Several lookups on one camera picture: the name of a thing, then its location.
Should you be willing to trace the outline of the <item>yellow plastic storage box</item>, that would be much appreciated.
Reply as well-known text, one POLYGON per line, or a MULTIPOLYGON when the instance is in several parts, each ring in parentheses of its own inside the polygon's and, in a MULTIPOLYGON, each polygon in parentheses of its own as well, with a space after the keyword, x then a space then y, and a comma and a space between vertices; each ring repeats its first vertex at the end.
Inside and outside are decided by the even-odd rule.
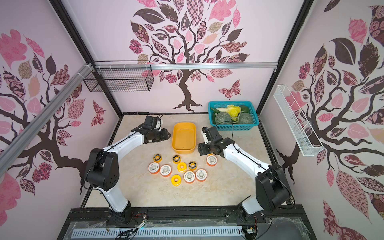
POLYGON ((177 154, 191 154, 196 148, 196 125, 177 123, 173 130, 172 148, 177 154))

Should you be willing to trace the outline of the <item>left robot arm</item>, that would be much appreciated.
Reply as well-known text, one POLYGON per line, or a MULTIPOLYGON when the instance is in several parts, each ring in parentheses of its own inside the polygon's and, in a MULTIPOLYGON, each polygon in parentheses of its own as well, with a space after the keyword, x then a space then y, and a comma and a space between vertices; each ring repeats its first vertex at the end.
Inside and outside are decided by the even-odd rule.
POLYGON ((135 128, 116 143, 90 152, 85 181, 92 189, 101 192, 114 216, 126 223, 132 218, 131 203, 119 186, 119 161, 141 145, 166 141, 170 137, 167 129, 135 128))

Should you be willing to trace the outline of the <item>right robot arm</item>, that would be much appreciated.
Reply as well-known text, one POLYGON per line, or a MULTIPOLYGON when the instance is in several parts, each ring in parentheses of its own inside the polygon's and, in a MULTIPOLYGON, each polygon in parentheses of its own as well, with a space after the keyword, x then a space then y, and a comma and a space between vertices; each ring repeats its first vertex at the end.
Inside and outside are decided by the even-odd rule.
POLYGON ((240 212, 243 215, 272 213, 291 199, 292 191, 282 167, 260 161, 240 148, 232 139, 225 138, 217 143, 199 143, 198 151, 201 156, 221 156, 236 164, 255 180, 255 194, 240 203, 240 212))

